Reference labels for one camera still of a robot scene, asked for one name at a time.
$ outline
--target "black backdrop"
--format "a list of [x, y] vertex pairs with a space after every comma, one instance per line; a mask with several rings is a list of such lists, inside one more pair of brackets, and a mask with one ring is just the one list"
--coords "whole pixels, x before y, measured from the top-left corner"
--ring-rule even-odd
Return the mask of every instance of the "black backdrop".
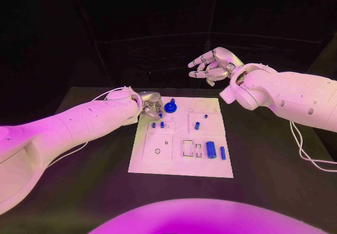
[[335, 0], [13, 0], [0, 9], [0, 123], [52, 115], [73, 86], [212, 89], [188, 63], [218, 46], [244, 63], [337, 78], [320, 63], [309, 70], [336, 15]]

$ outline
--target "circular hole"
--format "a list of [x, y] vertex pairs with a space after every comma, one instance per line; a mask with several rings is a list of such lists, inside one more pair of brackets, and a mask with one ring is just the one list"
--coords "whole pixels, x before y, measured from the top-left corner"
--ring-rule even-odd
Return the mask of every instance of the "circular hole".
[[309, 115], [313, 115], [313, 113], [314, 113], [314, 109], [310, 108], [310, 110], [309, 110]]

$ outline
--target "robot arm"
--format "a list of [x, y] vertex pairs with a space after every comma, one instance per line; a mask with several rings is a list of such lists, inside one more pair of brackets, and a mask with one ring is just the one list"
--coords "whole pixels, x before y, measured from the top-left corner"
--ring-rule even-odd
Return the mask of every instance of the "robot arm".
[[198, 64], [191, 77], [206, 78], [211, 85], [231, 78], [221, 92], [228, 104], [237, 100], [250, 110], [267, 106], [290, 121], [337, 132], [337, 81], [294, 72], [278, 73], [257, 63], [244, 65], [235, 54], [221, 47], [204, 54], [189, 67]]
[[96, 98], [55, 116], [0, 127], [0, 214], [24, 200], [64, 152], [137, 123], [140, 114], [162, 118], [160, 94], [120, 89], [104, 93], [104, 100]]

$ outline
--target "dark table surface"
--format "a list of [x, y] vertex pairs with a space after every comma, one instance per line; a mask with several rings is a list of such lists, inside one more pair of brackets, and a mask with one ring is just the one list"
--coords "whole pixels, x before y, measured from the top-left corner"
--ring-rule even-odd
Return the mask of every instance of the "dark table surface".
[[[58, 113], [107, 90], [71, 88]], [[221, 92], [136, 91], [206, 98]], [[129, 173], [137, 124], [123, 126], [45, 171], [25, 200], [0, 216], [0, 233], [87, 233], [129, 210], [178, 198], [248, 203], [337, 233], [337, 174], [300, 158], [290, 123], [268, 108], [250, 111], [237, 102], [219, 103], [234, 178]], [[332, 160], [313, 128], [299, 127], [309, 155]]]

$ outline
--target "robotic hand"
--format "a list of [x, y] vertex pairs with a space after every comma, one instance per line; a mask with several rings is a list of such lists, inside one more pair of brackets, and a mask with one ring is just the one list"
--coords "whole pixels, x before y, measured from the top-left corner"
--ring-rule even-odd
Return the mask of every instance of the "robotic hand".
[[189, 67], [198, 64], [191, 77], [206, 78], [212, 86], [231, 78], [221, 92], [228, 104], [237, 100], [250, 110], [267, 106], [290, 121], [337, 132], [337, 81], [296, 72], [278, 73], [268, 65], [245, 65], [222, 47], [193, 60]]
[[54, 159], [120, 126], [137, 123], [140, 114], [162, 118], [160, 94], [137, 94], [124, 87], [55, 116], [0, 127], [0, 214], [28, 196]]

